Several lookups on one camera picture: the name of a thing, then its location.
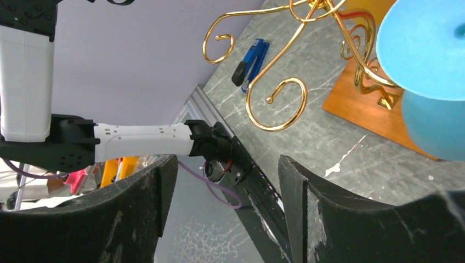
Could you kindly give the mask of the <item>gold wire wine glass rack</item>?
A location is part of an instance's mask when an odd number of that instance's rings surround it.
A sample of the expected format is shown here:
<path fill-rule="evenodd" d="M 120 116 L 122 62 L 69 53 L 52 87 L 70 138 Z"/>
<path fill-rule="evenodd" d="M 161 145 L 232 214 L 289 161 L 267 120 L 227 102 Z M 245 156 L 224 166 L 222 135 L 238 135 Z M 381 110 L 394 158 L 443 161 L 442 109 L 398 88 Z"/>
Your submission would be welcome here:
<path fill-rule="evenodd" d="M 377 57 L 371 55 L 376 36 L 376 22 L 373 15 L 362 8 L 343 10 L 344 3 L 344 1 L 338 4 L 334 1 L 288 1 L 287 5 L 268 9 L 225 13 L 216 18 L 209 27 L 202 43 L 203 57 L 210 64 L 218 64 L 233 51 L 234 36 L 224 34 L 215 37 L 216 41 L 225 39 L 229 41 L 228 50 L 224 55 L 212 59 L 207 54 L 210 35 L 222 20 L 233 16 L 262 15 L 289 10 L 300 22 L 300 26 L 284 48 L 249 84 L 249 88 L 252 89 L 292 46 L 307 24 L 331 16 L 344 38 L 340 53 L 347 65 L 324 102 L 323 110 L 434 161 L 438 160 L 437 157 L 421 150 L 410 139 L 400 107 L 404 90 L 384 74 Z"/>

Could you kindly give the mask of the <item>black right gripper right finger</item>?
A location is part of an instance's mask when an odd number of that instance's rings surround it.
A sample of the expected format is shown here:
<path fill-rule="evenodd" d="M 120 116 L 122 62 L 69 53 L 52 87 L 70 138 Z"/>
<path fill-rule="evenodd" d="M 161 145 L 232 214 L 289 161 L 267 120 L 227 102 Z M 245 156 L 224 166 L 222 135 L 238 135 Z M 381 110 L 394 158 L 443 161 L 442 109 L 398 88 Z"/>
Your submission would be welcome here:
<path fill-rule="evenodd" d="M 359 196 L 282 155 L 294 262 L 464 262 L 464 191 L 395 206 Z"/>

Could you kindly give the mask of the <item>light blue wine glass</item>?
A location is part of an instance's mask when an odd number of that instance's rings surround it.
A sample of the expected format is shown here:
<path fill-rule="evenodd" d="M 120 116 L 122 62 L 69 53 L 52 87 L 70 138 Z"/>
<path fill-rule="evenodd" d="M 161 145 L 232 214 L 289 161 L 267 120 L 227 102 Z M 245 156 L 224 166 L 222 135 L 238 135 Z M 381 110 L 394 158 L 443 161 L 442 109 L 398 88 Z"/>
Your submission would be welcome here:
<path fill-rule="evenodd" d="M 404 93 L 402 118 L 425 153 L 464 160 L 464 1 L 396 1 L 378 31 L 384 73 Z"/>

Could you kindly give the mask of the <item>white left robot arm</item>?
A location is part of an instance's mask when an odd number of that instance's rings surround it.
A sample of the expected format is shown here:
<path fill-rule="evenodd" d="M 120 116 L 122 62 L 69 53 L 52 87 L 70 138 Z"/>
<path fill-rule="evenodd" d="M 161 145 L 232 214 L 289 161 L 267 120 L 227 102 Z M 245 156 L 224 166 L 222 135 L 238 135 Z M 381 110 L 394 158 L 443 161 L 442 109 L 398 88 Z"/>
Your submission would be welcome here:
<path fill-rule="evenodd" d="M 1 158 L 74 172 L 129 156 L 231 160 L 231 139 L 203 120 L 171 125 L 109 125 L 53 114 L 58 1 L 1 1 Z"/>

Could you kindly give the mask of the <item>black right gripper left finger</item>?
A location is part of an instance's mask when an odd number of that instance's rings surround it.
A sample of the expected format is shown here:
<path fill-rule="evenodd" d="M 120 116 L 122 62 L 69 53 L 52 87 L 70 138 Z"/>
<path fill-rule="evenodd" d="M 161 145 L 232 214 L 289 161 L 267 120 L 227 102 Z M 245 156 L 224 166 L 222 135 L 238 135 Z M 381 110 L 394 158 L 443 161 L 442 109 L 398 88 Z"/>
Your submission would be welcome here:
<path fill-rule="evenodd" d="M 153 262 L 177 175 L 167 155 L 57 207 L 1 212 L 1 262 Z"/>

